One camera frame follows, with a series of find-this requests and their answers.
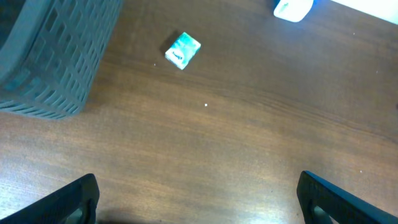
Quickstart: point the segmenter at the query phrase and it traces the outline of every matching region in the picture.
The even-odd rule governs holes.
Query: plastic laundry basket
[[[121,5],[0,0],[0,111],[45,119],[79,113]]]

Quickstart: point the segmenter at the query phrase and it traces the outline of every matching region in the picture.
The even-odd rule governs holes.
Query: wood grain
[[[302,170],[398,216],[397,26],[273,7],[126,0],[81,114],[0,114],[0,218],[92,172],[99,220],[303,223]],[[183,31],[202,48],[180,71],[161,50]]]

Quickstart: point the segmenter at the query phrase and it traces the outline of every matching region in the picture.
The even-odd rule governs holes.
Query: desk surface
[[[0,218],[91,172],[101,220],[303,223],[302,170],[398,216],[398,27],[272,2],[125,1],[80,115],[0,114]],[[162,51],[184,31],[180,71]]]

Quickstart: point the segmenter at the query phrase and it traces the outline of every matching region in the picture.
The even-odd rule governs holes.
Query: white object
[[[332,0],[380,19],[398,24],[397,0]]]
[[[290,22],[299,22],[310,11],[312,4],[313,0],[280,0],[274,15]]]

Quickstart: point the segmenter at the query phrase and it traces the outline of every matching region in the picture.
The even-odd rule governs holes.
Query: teal tissue pack
[[[199,42],[184,32],[174,42],[171,48],[166,51],[165,57],[179,69],[183,70],[192,57],[198,52],[200,46],[201,44]]]

